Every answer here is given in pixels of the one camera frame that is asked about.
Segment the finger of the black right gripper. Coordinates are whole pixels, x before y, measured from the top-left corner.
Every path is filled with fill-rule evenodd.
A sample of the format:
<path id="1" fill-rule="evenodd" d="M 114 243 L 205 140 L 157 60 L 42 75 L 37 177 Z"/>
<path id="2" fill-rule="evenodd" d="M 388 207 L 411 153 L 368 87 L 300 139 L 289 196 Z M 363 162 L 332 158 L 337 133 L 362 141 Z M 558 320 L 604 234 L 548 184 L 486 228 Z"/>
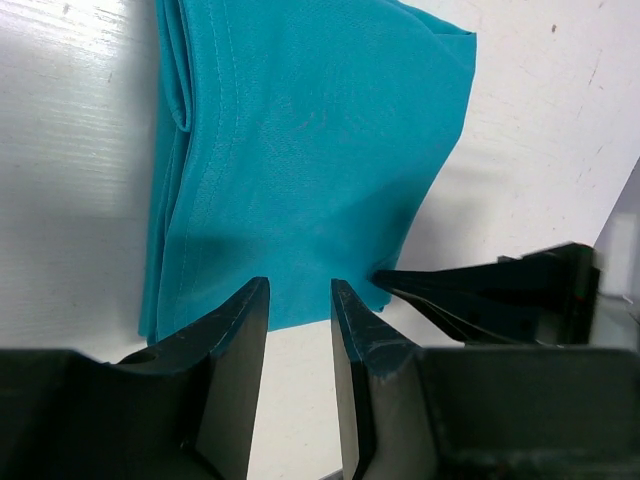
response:
<path id="1" fill-rule="evenodd" d="M 379 270 L 372 283 L 384 290 L 417 292 L 446 290 L 506 299 L 561 294 L 572 270 L 554 259 L 521 259 L 439 271 Z"/>
<path id="2" fill-rule="evenodd" d="M 413 306 L 450 338 L 464 343 L 534 344 L 541 307 L 515 305 L 444 289 L 390 292 Z"/>

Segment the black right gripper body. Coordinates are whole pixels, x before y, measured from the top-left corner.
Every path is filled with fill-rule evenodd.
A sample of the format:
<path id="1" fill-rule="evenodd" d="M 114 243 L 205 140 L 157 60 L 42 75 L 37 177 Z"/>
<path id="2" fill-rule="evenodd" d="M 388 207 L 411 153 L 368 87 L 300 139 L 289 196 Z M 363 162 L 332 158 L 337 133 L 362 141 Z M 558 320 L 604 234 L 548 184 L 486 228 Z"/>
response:
<path id="1" fill-rule="evenodd" d="M 589 342 L 601 274 L 592 247 L 571 242 L 498 261 L 509 265 L 507 288 L 498 298 L 535 310 L 536 343 Z"/>

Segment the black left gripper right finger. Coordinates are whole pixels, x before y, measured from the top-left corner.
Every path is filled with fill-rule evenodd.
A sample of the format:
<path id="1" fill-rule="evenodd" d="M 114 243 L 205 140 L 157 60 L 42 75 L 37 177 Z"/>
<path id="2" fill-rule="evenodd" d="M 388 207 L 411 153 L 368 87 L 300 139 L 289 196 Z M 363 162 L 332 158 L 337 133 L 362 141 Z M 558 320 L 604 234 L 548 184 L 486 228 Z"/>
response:
<path id="1" fill-rule="evenodd" d="M 344 478 L 638 477 L 635 352 L 424 348 L 330 289 Z"/>

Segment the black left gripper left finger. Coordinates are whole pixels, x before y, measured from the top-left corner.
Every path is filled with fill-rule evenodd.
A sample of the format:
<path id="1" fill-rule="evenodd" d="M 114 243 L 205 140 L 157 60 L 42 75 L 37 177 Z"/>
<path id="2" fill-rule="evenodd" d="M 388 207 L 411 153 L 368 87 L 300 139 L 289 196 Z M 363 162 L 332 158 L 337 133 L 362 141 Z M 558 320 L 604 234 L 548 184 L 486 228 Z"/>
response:
<path id="1" fill-rule="evenodd" d="M 257 277 L 118 363 L 73 350 L 1 353 L 5 479 L 243 479 L 269 315 Z"/>

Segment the teal t-shirt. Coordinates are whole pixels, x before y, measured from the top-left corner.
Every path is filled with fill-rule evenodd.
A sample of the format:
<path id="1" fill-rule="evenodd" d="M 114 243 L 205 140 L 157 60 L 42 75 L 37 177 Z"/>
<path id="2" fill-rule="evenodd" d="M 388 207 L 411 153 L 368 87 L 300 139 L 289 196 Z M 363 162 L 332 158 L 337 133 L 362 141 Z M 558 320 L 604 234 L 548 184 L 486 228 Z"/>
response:
<path id="1" fill-rule="evenodd" d="M 477 40 L 400 1 L 159 1 L 159 97 L 139 332 L 160 341 L 249 279 L 269 326 L 381 311 L 463 129 Z"/>

